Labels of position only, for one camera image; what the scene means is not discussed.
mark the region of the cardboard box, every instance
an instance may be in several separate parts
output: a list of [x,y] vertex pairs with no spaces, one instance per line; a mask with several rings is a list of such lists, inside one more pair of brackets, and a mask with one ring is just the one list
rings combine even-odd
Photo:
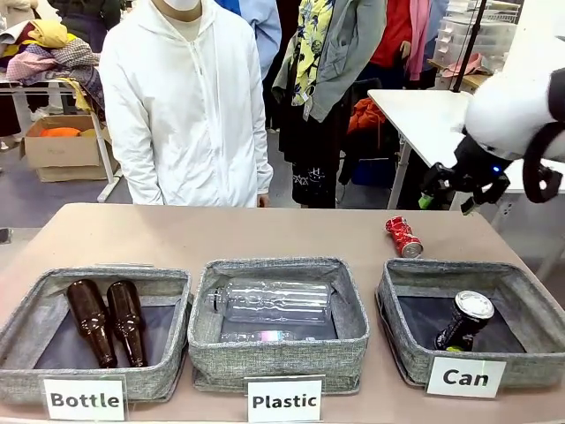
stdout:
[[[94,129],[89,115],[44,117],[29,129],[22,155],[27,156],[30,168],[37,170],[40,181],[44,183],[73,180],[106,179],[96,137],[41,137],[41,130],[58,127],[77,128],[81,131]],[[117,169],[117,161],[112,155],[111,139],[108,129],[102,130],[106,140],[112,172]]]

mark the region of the black pole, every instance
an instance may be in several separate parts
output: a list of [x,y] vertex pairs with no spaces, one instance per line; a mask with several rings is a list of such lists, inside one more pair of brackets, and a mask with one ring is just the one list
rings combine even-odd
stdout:
[[483,19],[483,12],[486,8],[486,0],[481,0],[480,6],[478,7],[477,18],[473,24],[471,30],[471,37],[469,38],[469,44],[467,45],[467,50],[465,51],[465,56],[463,56],[463,61],[459,67],[459,73],[457,74],[456,83],[453,86],[454,93],[459,93],[461,90],[461,83],[463,82],[463,77],[465,76],[465,69],[467,64],[469,64],[469,58],[471,57],[471,52],[473,51],[473,46],[475,45],[475,40],[477,40],[478,31],[480,29],[480,21]]

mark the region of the person in white jacket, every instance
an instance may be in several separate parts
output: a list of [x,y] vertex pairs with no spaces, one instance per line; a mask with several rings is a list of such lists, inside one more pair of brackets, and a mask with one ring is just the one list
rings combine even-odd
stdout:
[[214,0],[139,0],[99,70],[134,203],[268,206],[260,61],[243,19]]

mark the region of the sign reading can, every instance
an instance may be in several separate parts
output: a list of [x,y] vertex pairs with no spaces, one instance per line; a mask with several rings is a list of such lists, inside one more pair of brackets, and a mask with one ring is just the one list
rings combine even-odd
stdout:
[[125,420],[122,380],[43,380],[45,403],[52,420]]
[[433,395],[494,398],[506,362],[435,358],[427,392]]
[[249,422],[320,420],[322,380],[273,377],[247,384]]

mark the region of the face mask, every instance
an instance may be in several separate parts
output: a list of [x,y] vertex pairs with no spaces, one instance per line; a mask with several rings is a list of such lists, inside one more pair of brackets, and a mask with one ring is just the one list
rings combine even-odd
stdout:
[[170,7],[176,11],[191,11],[196,6],[200,0],[163,0]]

